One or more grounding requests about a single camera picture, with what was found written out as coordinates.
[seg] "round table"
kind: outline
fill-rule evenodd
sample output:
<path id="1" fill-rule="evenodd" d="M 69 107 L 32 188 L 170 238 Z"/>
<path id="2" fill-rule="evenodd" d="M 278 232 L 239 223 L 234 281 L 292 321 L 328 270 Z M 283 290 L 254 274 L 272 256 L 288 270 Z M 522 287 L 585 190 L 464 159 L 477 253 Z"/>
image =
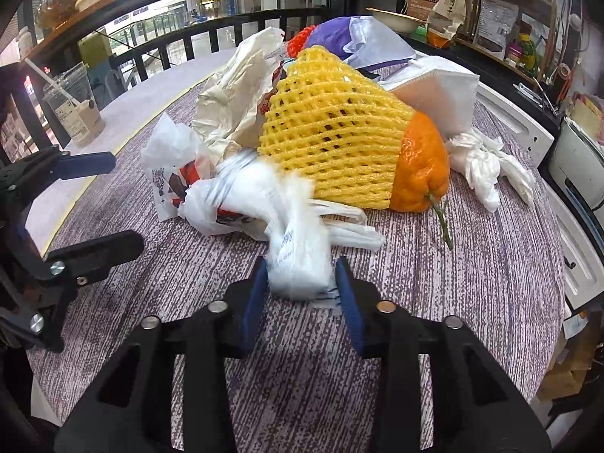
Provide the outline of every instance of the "round table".
<path id="1" fill-rule="evenodd" d="M 167 108 L 189 123 L 200 87 Z M 136 230 L 146 249 L 138 260 L 80 292 L 65 319 L 65 350 L 29 351 L 34 374 L 64 421 L 95 374 L 141 318 L 190 316 L 243 279 L 265 243 L 242 234 L 204 237 L 184 220 L 160 223 L 140 149 L 149 123 L 117 155 L 111 174 L 96 178 L 64 222 L 51 248 L 121 230 Z M 451 175 L 448 208 L 455 249 L 440 239 L 432 212 L 368 210 L 369 224 L 386 236 L 377 252 L 333 248 L 353 273 L 376 284 L 384 298 L 412 314 L 441 320 L 460 316 L 484 342 L 527 400 L 536 393 L 562 323 L 563 255 L 556 218 L 543 182 L 508 129 L 481 104 L 474 125 L 502 136 L 504 150 L 538 178 L 535 208 L 501 180 L 501 207 L 491 214 L 466 180 Z M 422 442 L 433 437 L 430 375 L 422 363 Z M 241 452 L 363 452 L 374 412 L 379 363 L 361 360 L 342 316 L 331 310 L 270 299 L 253 352 L 226 360 L 226 381 Z M 173 445 L 182 449 L 182 361 L 174 374 Z"/>

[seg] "white table surface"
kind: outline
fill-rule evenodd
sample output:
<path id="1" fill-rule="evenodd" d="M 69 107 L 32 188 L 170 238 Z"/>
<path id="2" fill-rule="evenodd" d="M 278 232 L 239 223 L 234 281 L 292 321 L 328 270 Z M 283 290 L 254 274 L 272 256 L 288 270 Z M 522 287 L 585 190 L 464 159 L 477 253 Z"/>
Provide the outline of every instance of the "white table surface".
<path id="1" fill-rule="evenodd" d="M 112 151 L 114 154 L 174 100 L 200 83 L 233 56 L 234 49 L 182 63 L 163 71 L 120 95 L 101 111 L 105 129 L 88 146 L 69 143 L 73 155 Z M 93 177 L 57 180 L 34 201 L 25 227 L 41 253 L 46 251 L 59 224 Z"/>

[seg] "blue gripper pad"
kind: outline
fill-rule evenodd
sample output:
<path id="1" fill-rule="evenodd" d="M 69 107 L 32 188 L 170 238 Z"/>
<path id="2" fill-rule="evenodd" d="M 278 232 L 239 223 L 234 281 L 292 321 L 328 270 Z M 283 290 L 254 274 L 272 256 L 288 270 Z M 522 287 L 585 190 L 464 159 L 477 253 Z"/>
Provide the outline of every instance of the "blue gripper pad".
<path id="1" fill-rule="evenodd" d="M 84 155 L 66 155 L 57 160 L 54 171 L 60 179 L 77 179 L 92 175 L 108 174 L 116 167 L 113 153 L 89 153 Z"/>
<path id="2" fill-rule="evenodd" d="M 264 308 L 265 294 L 268 291 L 267 261 L 264 257 L 256 261 L 250 280 L 253 285 L 241 323 L 241 349 L 244 354 L 248 354 L 254 346 Z"/>
<path id="3" fill-rule="evenodd" d="M 354 278 L 345 257 L 340 257 L 336 262 L 336 286 L 340 293 L 340 303 L 344 313 L 344 320 L 352 346 L 358 354 L 363 354 L 365 345 L 365 324 L 361 311 L 354 296 Z"/>

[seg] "white straw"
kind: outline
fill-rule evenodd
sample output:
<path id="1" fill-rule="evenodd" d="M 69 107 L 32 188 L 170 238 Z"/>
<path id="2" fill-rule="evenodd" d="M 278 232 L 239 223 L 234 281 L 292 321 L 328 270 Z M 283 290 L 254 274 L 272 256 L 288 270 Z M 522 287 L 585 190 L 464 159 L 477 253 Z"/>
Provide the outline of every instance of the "white straw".
<path id="1" fill-rule="evenodd" d="M 74 99 L 69 92 L 67 92 L 67 90 L 61 88 L 61 86 L 55 82 L 52 78 L 50 78 L 46 73 L 44 73 L 42 70 L 40 70 L 36 65 L 34 65 L 34 63 L 29 59 L 29 58 L 25 58 L 25 62 L 31 66 L 31 68 L 38 74 L 40 75 L 44 80 L 46 80 L 48 83 L 51 84 L 51 86 L 53 86 L 54 88 L 56 88 L 59 92 L 61 92 L 63 95 L 65 95 L 65 97 L 67 97 L 67 100 L 71 100 L 74 105 L 77 107 L 78 105 L 80 105 L 80 102 L 78 102 L 76 99 Z"/>

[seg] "green stem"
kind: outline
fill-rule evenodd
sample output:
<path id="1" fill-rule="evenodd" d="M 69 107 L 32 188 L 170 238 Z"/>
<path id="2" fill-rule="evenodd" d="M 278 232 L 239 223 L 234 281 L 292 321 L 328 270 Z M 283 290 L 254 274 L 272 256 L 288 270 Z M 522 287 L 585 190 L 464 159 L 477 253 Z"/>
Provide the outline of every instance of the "green stem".
<path id="1" fill-rule="evenodd" d="M 432 194 L 428 194 L 428 199 L 430 199 L 430 204 L 432 205 L 432 209 L 436 211 L 436 216 L 439 217 L 440 228 L 443 230 L 443 240 L 447 244 L 450 251 L 453 250 L 453 240 L 451 239 L 451 234 L 449 234 L 449 224 L 447 220 L 445 220 L 445 210 L 449 205 L 449 200 L 446 200 L 443 206 L 439 206 L 439 203 L 436 201 L 436 198 Z"/>

